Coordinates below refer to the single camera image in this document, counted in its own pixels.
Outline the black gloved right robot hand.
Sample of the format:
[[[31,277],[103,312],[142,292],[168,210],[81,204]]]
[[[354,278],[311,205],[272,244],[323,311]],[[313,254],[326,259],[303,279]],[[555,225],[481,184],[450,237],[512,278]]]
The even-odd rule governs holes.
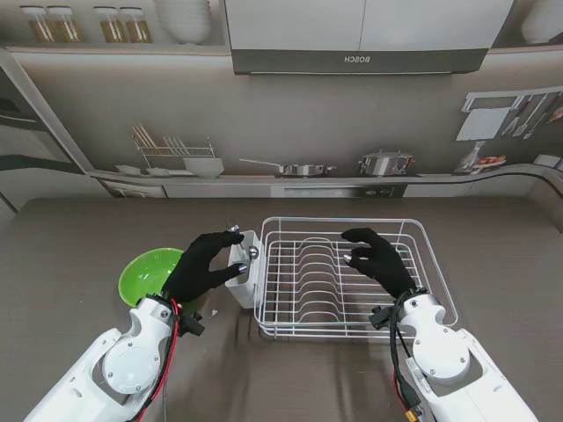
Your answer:
[[[370,228],[349,229],[341,237],[366,246],[351,250],[347,264],[359,273],[377,281],[393,298],[416,289],[395,247]]]

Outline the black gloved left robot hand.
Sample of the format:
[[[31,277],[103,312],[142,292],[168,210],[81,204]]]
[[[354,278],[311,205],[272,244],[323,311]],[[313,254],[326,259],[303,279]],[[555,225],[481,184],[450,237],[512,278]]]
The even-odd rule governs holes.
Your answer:
[[[161,294],[176,303],[191,302],[220,287],[246,271],[245,264],[233,264],[224,269],[209,269],[217,254],[233,245],[241,244],[244,236],[225,230],[199,235],[182,253],[177,265],[164,283]]]

